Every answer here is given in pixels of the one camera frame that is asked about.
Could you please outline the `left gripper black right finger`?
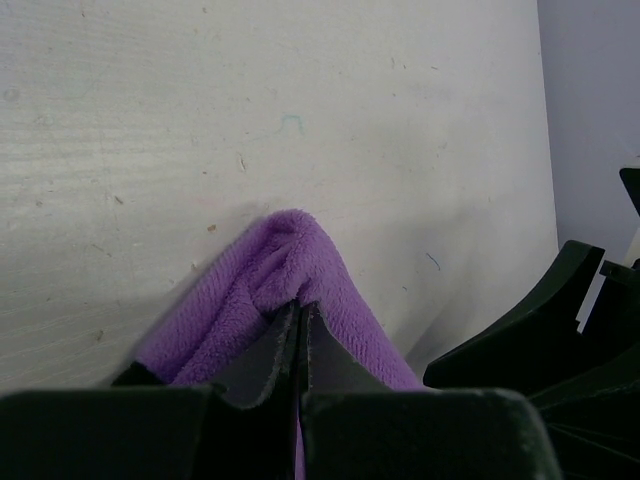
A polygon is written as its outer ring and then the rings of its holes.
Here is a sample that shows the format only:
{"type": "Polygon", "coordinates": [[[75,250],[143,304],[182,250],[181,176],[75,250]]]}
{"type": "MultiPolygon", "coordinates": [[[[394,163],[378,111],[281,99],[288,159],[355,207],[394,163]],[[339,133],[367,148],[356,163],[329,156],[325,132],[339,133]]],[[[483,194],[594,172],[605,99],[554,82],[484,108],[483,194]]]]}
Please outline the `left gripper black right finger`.
{"type": "Polygon", "coordinates": [[[370,415],[390,389],[331,333],[318,304],[300,320],[299,422],[307,479],[358,479],[376,470],[381,439],[370,415]]]}

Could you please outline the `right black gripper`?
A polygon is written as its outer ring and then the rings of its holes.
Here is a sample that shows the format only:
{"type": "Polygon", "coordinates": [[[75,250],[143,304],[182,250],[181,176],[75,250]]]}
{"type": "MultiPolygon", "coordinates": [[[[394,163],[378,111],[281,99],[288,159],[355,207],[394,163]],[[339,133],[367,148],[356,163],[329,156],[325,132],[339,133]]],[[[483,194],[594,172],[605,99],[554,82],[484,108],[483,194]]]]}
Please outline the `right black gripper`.
{"type": "Polygon", "coordinates": [[[541,414],[567,479],[639,476],[639,251],[570,240],[534,288],[431,361],[434,388],[499,387],[541,414]]]}

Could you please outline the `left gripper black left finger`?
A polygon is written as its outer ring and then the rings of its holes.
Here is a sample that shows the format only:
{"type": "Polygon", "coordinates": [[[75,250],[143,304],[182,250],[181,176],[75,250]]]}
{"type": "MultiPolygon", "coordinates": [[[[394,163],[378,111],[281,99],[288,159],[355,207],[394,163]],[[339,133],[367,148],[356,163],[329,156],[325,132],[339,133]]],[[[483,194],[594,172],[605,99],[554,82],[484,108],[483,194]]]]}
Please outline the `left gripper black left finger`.
{"type": "Polygon", "coordinates": [[[219,479],[295,477],[300,306],[217,374],[209,409],[209,472],[219,479]]]}

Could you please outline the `purple microfiber towel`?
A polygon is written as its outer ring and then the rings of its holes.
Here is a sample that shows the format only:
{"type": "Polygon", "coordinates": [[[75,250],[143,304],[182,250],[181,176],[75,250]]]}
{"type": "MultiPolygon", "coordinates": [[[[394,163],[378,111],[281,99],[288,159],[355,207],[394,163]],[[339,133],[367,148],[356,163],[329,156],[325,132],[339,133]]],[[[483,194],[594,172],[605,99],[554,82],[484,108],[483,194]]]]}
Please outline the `purple microfiber towel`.
{"type": "Polygon", "coordinates": [[[135,349],[120,384],[211,380],[269,328],[276,311],[317,302],[340,344],[396,391],[421,387],[364,301],[329,235],[301,210],[253,223],[135,349]]]}

